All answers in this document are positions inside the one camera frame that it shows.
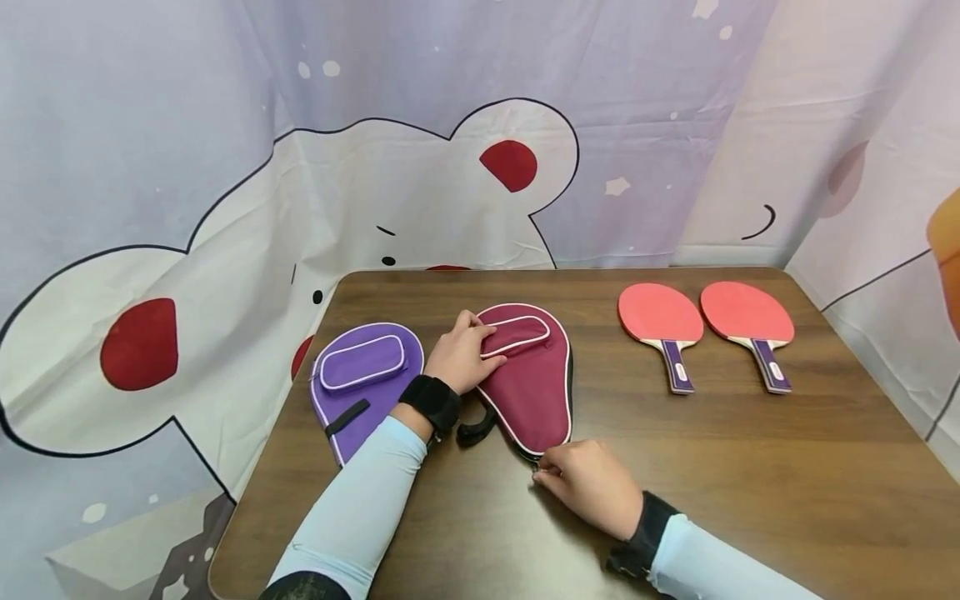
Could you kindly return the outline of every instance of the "purple paddle case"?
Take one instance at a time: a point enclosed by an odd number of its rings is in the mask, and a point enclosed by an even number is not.
[[[403,325],[355,327],[313,364],[310,393],[337,462],[343,466],[423,371],[423,347]]]

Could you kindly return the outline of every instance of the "cartoon bear curtain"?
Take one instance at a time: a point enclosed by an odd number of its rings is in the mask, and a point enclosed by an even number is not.
[[[14,596],[206,597],[362,269],[788,265],[958,472],[951,3],[0,7]]]

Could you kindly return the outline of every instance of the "right hand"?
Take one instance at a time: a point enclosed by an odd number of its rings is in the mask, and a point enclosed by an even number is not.
[[[460,396],[469,392],[507,362],[503,355],[480,358],[480,344],[495,332],[496,327],[480,323],[470,311],[460,311],[453,329],[437,340],[423,374],[440,379]]]
[[[601,531],[621,541],[634,536],[643,494],[603,442],[583,440],[548,449],[534,482]]]

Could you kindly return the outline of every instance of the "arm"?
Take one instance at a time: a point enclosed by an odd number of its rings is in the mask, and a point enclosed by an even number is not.
[[[495,331],[467,311],[460,314],[430,353],[426,378],[411,383],[310,509],[262,599],[367,597],[426,457],[427,441],[438,428],[452,427],[459,396],[506,362],[505,357],[480,358],[480,343]],[[419,384],[425,379],[436,381],[422,394],[412,392],[424,390]],[[437,409],[452,420],[438,427]]]
[[[604,444],[550,448],[534,481],[570,510],[623,542],[608,566],[647,576],[677,600],[817,600],[819,596],[758,563],[691,522],[649,492]]]

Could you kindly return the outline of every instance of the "purple paddle handle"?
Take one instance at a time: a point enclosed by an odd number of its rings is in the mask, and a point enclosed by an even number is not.
[[[684,360],[680,355],[680,345],[675,340],[662,340],[663,359],[670,373],[670,391],[674,394],[693,394],[693,383],[686,373]]]
[[[771,394],[789,394],[793,392],[793,388],[790,387],[790,382],[787,380],[786,375],[783,374],[783,369],[780,368],[780,364],[778,364],[777,359],[774,358],[774,351],[770,348],[770,343],[766,340],[751,338],[750,344],[754,347],[754,358],[756,358],[756,363],[763,373],[763,381],[766,383],[767,392]]]

